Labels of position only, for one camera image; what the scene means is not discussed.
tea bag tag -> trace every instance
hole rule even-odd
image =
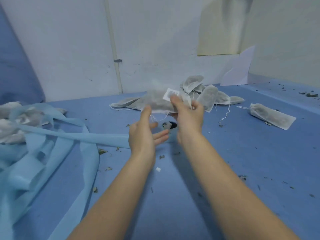
[[[163,96],[163,99],[170,102],[170,97],[171,97],[172,95],[179,96],[179,94],[180,94],[179,91],[173,90],[173,89],[171,89],[171,88],[168,88],[167,91],[166,91],[166,93],[165,93],[164,96]]]

blue work surface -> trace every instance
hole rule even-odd
[[[219,87],[229,96],[246,99],[241,106],[261,103],[269,108],[297,117],[289,130],[268,126],[246,110],[219,106],[205,113],[202,132],[218,153],[238,175],[246,175],[247,186],[290,227],[301,239],[320,239],[320,156],[319,115],[295,106],[294,98],[304,99],[300,105],[320,108],[320,100],[298,92],[299,85],[282,91],[278,80],[257,84],[259,89],[288,93],[290,103],[276,96],[259,93],[254,85]],[[67,117],[80,118],[91,133],[128,133],[128,124],[137,121],[140,112],[112,110],[109,104],[137,94],[94,97],[50,103],[67,109]],[[167,117],[164,121],[174,121]],[[79,128],[60,125],[66,132]],[[107,150],[100,156],[100,166],[88,208],[98,200],[130,157],[129,149],[98,145]],[[83,188],[82,158],[79,145],[58,168],[30,211],[15,225],[16,239],[46,240]],[[205,193],[192,168],[176,143],[158,146],[156,163],[127,232],[126,239],[223,239],[211,214]]]

